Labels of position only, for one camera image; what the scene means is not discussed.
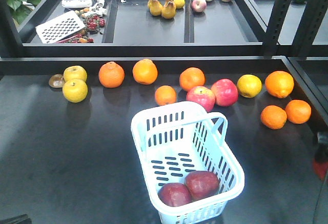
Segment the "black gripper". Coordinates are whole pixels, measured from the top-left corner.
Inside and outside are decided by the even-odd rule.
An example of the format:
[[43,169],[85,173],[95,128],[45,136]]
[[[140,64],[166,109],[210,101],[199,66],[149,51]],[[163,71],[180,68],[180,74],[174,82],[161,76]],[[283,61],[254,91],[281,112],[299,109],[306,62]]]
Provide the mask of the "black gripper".
[[317,133],[316,161],[327,162],[327,132]]

